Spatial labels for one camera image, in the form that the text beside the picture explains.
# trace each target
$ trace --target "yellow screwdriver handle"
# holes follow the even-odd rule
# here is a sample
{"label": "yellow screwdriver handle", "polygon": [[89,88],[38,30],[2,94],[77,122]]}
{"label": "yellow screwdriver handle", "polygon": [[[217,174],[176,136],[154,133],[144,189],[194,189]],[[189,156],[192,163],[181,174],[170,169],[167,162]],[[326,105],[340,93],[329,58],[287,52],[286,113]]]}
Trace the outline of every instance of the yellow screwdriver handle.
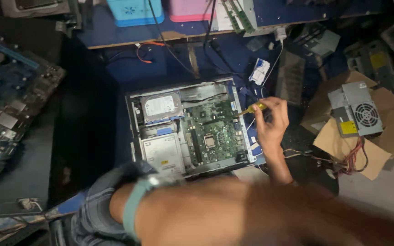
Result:
{"label": "yellow screwdriver handle", "polygon": [[[254,104],[257,105],[261,110],[264,110],[264,109],[267,108],[267,105],[262,104],[260,102],[257,102],[257,103],[254,103]],[[253,105],[254,104],[250,105],[246,110],[244,110],[240,114],[238,114],[238,116],[246,114],[246,113],[254,113],[255,112],[255,110],[253,109]]]}

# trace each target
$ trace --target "blue cloth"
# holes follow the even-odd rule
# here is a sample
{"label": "blue cloth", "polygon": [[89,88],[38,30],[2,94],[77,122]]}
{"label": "blue cloth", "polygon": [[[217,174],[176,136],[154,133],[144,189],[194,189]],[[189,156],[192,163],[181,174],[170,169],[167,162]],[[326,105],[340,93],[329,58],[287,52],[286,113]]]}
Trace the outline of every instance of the blue cloth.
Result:
{"label": "blue cloth", "polygon": [[92,185],[81,208],[71,220],[71,236],[81,246],[127,246],[135,242],[116,222],[109,211],[113,193],[126,183],[136,182],[141,176],[156,173],[146,162],[117,167]]}

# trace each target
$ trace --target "fan grille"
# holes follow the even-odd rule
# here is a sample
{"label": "fan grille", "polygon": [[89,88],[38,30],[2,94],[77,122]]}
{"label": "fan grille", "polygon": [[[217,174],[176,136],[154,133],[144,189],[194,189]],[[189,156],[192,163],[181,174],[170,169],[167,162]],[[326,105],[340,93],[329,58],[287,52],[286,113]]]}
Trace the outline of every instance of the fan grille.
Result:
{"label": "fan grille", "polygon": [[355,109],[355,118],[363,126],[372,127],[378,123],[379,116],[372,105],[363,103]]}

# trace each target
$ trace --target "blue motherboard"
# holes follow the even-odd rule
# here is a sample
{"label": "blue motherboard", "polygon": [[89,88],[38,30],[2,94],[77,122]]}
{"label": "blue motherboard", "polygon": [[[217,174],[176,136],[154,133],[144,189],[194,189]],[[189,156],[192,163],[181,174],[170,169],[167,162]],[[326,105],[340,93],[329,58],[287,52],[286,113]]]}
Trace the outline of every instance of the blue motherboard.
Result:
{"label": "blue motherboard", "polygon": [[65,71],[0,36],[0,172]]}

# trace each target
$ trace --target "cardboard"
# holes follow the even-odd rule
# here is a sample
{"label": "cardboard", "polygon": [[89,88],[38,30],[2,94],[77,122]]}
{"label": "cardboard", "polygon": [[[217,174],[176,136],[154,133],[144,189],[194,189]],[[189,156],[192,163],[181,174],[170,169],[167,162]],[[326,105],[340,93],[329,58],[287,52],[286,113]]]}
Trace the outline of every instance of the cardboard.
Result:
{"label": "cardboard", "polygon": [[[370,94],[383,122],[384,131],[377,137],[366,140],[365,150],[369,158],[368,167],[361,172],[369,179],[375,179],[386,161],[394,156],[394,94],[385,88],[374,89],[376,84],[368,77],[356,71],[348,71],[323,82],[311,100],[301,125],[314,134],[318,134],[314,145],[328,152],[338,160],[343,160],[356,145],[356,137],[342,138],[337,123],[331,117],[331,103],[327,93],[345,83],[364,81],[371,89]],[[365,164],[362,151],[358,152],[356,166],[360,169]]]}
{"label": "cardboard", "polygon": [[[322,128],[319,135],[314,141],[314,145],[327,152],[337,160],[344,160],[346,155],[356,146],[358,137],[340,137],[338,131],[337,121],[331,118],[326,125]],[[391,154],[376,146],[369,140],[365,141],[364,149],[369,163],[366,169],[361,172],[370,180],[374,180],[381,169],[384,167],[386,161],[391,157]],[[366,162],[365,156],[362,151],[357,153],[357,161],[355,167],[361,169]]]}

